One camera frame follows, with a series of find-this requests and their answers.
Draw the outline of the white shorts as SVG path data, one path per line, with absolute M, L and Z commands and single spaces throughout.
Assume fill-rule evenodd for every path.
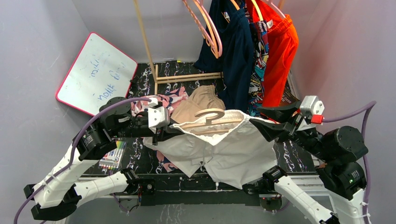
M 181 135 L 157 145 L 151 137 L 145 137 L 143 144 L 162 153 L 188 177 L 205 167 L 213 181 L 242 189 L 277 165 L 274 142 L 261 135 L 251 118 L 239 110 L 226 110 L 211 126 L 203 126 L 203 116 L 194 122 L 172 125 Z

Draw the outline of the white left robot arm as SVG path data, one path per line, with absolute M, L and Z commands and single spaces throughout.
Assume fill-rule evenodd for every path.
M 171 128 L 169 112 L 156 98 L 148 98 L 148 110 L 133 116 L 131 104 L 135 101 L 124 97 L 108 100 L 78 132 L 64 157 L 46 177 L 25 186 L 26 200 L 35 202 L 31 209 L 34 220 L 62 220 L 84 203 L 110 194 L 154 194 L 155 181 L 140 178 L 131 168 L 93 181 L 79 181 L 89 167 L 116 149 L 118 133 L 129 138 L 150 137 L 154 144 L 181 135 L 181 131 Z

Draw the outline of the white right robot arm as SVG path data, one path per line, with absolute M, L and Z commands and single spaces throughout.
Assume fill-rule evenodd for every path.
M 279 166 L 273 166 L 243 190 L 248 194 L 274 193 L 286 197 L 313 224 L 367 224 L 367 175 L 359 159 L 368 153 L 362 133 L 342 126 L 326 134 L 316 130 L 325 122 L 324 104 L 317 96 L 283 107 L 260 107 L 271 122 L 250 122 L 268 141 L 292 141 L 322 161 L 316 172 L 332 199 L 331 211 L 301 189 Z

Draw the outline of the light wooden hanger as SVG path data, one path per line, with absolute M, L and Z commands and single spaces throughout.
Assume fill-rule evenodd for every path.
M 171 127 L 185 134 L 222 137 L 243 133 L 251 128 L 249 117 L 239 110 L 204 109 L 195 113 L 195 117 L 193 122 L 172 124 Z

